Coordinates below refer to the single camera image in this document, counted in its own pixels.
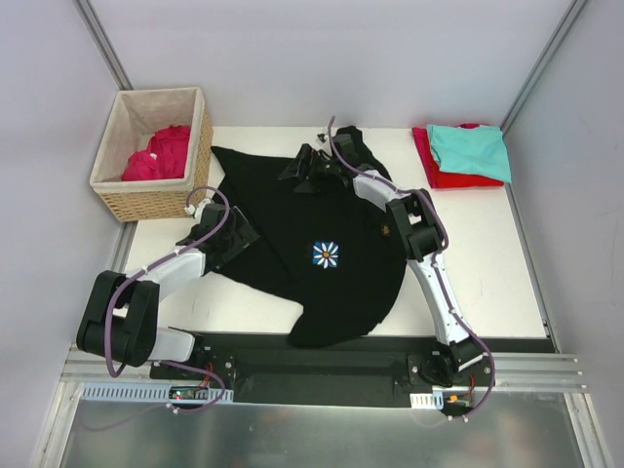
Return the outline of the black daisy print t-shirt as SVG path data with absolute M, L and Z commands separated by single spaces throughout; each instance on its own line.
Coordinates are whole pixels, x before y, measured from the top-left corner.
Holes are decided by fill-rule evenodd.
M 288 343 L 322 348 L 371 332 L 390 313 L 405 256 L 383 235 L 384 213 L 328 177 L 314 194 L 283 179 L 290 159 L 216 146 L 219 190 L 259 238 L 220 271 L 263 293 L 300 304 Z

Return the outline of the wicker basket with liner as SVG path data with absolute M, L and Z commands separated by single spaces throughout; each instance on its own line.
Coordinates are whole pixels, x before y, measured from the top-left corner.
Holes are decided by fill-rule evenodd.
M 214 129 L 198 87 L 119 92 L 90 185 L 120 221 L 186 217 L 206 192 Z

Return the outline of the teal t-shirt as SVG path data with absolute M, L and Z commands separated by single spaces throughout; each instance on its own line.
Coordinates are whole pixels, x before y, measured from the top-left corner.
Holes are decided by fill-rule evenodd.
M 433 160 L 441 172 L 512 182 L 507 147 L 498 127 L 466 129 L 429 124 L 426 132 Z

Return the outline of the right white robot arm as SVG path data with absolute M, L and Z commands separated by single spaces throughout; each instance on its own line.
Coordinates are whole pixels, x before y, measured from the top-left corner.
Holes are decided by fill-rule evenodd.
M 487 350 L 466 321 L 451 286 L 444 259 L 449 236 L 430 196 L 423 189 L 403 189 L 383 175 L 354 136 L 328 132 L 317 135 L 317 140 L 318 148 L 302 144 L 278 179 L 294 180 L 294 191 L 300 194 L 317 194 L 328 182 L 338 181 L 385 214 L 384 228 L 405 255 L 434 323 L 438 351 L 419 366 L 418 375 L 431 385 L 461 384 Z

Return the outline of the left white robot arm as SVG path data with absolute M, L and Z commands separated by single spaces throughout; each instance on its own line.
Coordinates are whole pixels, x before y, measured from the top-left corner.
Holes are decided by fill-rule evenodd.
M 190 331 L 158 325 L 160 302 L 217 272 L 259 239 L 237 207 L 207 204 L 165 256 L 133 272 L 105 270 L 95 279 L 78 328 L 76 346 L 121 367 L 172 361 L 183 378 L 199 377 L 205 354 Z

